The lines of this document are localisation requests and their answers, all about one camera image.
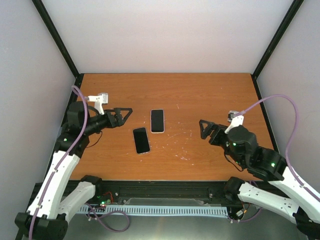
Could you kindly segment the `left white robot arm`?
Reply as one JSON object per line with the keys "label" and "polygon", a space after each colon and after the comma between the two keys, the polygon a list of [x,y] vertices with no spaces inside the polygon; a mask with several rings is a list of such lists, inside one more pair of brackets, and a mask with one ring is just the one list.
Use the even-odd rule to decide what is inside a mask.
{"label": "left white robot arm", "polygon": [[81,101],[69,105],[42,186],[26,212],[19,212],[15,217],[14,222],[25,237],[30,240],[62,240],[78,210],[88,201],[102,200],[102,179],[92,175],[81,178],[67,197],[63,194],[90,143],[90,135],[123,126],[132,112],[131,108],[120,107],[99,111]]}

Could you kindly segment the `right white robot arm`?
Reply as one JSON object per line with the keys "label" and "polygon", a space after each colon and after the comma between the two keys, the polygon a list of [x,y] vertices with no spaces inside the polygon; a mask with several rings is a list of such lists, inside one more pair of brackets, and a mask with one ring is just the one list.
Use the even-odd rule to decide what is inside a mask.
{"label": "right white robot arm", "polygon": [[200,136],[202,139],[209,137],[211,145],[223,148],[226,158],[231,157],[243,170],[276,187],[285,195],[279,196],[231,177],[224,188],[226,198],[231,201],[238,199],[274,212],[295,224],[304,235],[318,240],[319,192],[300,178],[278,152],[259,146],[256,135],[242,123],[242,116],[234,118],[229,126],[200,120]]}

